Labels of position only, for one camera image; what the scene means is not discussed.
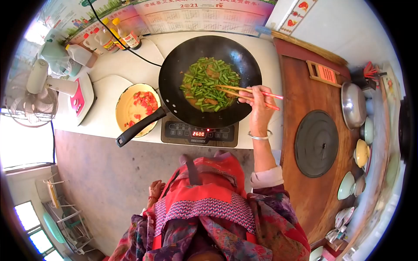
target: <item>stir-fried green beans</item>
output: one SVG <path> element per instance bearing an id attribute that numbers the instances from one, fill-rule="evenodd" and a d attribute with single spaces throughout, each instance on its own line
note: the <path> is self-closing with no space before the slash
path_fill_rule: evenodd
<path id="1" fill-rule="evenodd" d="M 223 60 L 215 60 L 213 57 L 200 57 L 184 73 L 180 89 L 185 98 L 198 106 L 202 112 L 217 112 L 231 106 L 236 97 L 216 89 L 218 84 L 239 86 L 241 78 L 231 69 L 231 66 L 232 64 L 226 64 Z"/>

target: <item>wooden countertop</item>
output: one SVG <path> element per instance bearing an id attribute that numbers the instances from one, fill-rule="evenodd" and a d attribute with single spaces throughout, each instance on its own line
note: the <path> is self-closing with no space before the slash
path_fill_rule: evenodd
<path id="1" fill-rule="evenodd" d="M 335 226 L 336 214 L 353 206 L 354 196 L 337 200 L 340 183 L 348 171 L 355 178 L 361 169 L 353 152 L 359 138 L 358 129 L 346 127 L 341 109 L 341 89 L 312 80 L 305 60 L 279 55 L 283 86 L 283 145 L 280 164 L 285 189 L 310 244 L 322 239 Z M 338 154 L 331 169 L 323 176 L 303 175 L 295 160 L 296 131 L 303 117 L 313 110 L 326 111 L 335 121 L 339 135 Z"/>

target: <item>hand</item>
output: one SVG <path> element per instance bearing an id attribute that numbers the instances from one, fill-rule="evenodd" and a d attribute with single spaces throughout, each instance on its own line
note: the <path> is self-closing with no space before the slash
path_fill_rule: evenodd
<path id="1" fill-rule="evenodd" d="M 164 190 L 165 183 L 161 183 L 161 180 L 156 180 L 153 183 L 151 183 L 151 186 L 149 187 L 150 196 L 155 197 L 156 199 L 159 199 L 161 196 L 161 193 Z"/>
<path id="2" fill-rule="evenodd" d="M 273 97 L 264 96 L 261 91 L 272 93 L 271 89 L 263 85 L 247 87 L 247 89 L 252 89 L 252 94 L 246 91 L 239 91 L 239 94 L 241 96 L 254 98 L 254 102 L 244 98 L 238 98 L 238 100 L 242 103 L 246 102 L 252 107 L 252 113 L 250 115 L 251 134 L 256 137 L 266 137 L 268 122 L 273 116 L 274 110 L 268 108 L 264 103 L 269 103 L 274 106 L 276 103 L 274 102 Z"/>

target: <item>red apron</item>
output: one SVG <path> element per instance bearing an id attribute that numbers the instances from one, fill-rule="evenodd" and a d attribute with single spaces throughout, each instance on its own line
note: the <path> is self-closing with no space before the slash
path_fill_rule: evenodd
<path id="1" fill-rule="evenodd" d="M 179 167 L 155 203 L 153 249 L 162 246 L 161 231 L 167 221 L 196 216 L 237 223 L 247 229 L 247 238 L 243 239 L 257 243 L 244 179 L 240 163 L 228 152 L 216 158 L 197 158 Z"/>

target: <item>round stove lid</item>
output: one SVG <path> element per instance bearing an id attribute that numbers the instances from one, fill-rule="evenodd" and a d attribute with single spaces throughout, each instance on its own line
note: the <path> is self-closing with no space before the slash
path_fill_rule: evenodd
<path id="1" fill-rule="evenodd" d="M 338 153 L 338 131 L 324 111 L 309 112 L 299 124 L 295 140 L 296 164 L 308 177 L 320 177 L 332 166 Z"/>

